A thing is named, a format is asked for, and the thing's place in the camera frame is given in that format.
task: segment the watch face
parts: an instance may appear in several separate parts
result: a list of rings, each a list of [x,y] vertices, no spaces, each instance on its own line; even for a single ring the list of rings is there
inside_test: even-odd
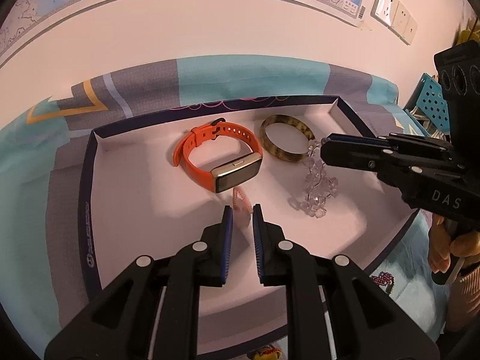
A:
[[[227,191],[255,177],[261,164],[262,156],[258,153],[250,153],[218,166],[212,170],[215,178],[215,192]]]

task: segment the yellow stripe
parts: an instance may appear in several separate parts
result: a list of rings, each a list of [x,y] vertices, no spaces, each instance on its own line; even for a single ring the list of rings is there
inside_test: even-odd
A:
[[[59,116],[72,116],[72,115],[79,115],[79,114],[88,114],[89,112],[97,112],[97,111],[107,111],[108,108],[99,100],[97,95],[95,94],[92,83],[90,80],[83,82],[83,89],[87,94],[88,99],[92,102],[93,105],[81,108],[72,108],[72,109],[62,109],[60,111],[49,112],[48,114],[43,115],[36,115],[33,116],[33,112],[36,106],[33,106],[27,115],[27,124],[41,122],[43,120],[52,119],[54,117]]]

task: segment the white wall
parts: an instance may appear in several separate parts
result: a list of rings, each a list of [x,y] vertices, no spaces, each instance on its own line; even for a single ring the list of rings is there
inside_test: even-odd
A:
[[[354,28],[281,0],[118,0],[54,27],[0,69],[0,127],[39,100],[68,96],[84,79],[211,54],[289,56],[357,69],[397,84],[404,105],[422,73],[435,74],[434,54],[451,46],[470,6],[466,0],[401,1],[418,23],[411,46],[373,19],[371,6]]]

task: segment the yellow toy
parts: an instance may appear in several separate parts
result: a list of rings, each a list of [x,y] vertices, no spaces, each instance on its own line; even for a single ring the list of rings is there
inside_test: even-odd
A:
[[[458,34],[457,45],[465,43],[473,39],[475,42],[480,42],[480,29],[478,29],[479,19],[476,18],[474,24],[470,28],[470,23],[466,26],[466,30],[460,31]]]
[[[250,360],[278,360],[282,357],[282,351],[273,345],[264,346],[254,352],[247,354]]]

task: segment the orange smart band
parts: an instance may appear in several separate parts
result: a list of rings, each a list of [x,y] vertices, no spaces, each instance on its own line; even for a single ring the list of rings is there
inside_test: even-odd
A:
[[[217,166],[210,172],[193,165],[188,159],[191,151],[207,140],[215,140],[219,135],[244,141],[249,145],[252,153]],[[260,170],[262,158],[262,147],[255,135],[243,126],[226,122],[224,118],[192,128],[190,134],[179,142],[173,152],[174,166],[177,167],[182,162],[183,168],[191,179],[215,193],[229,190],[256,176]]]

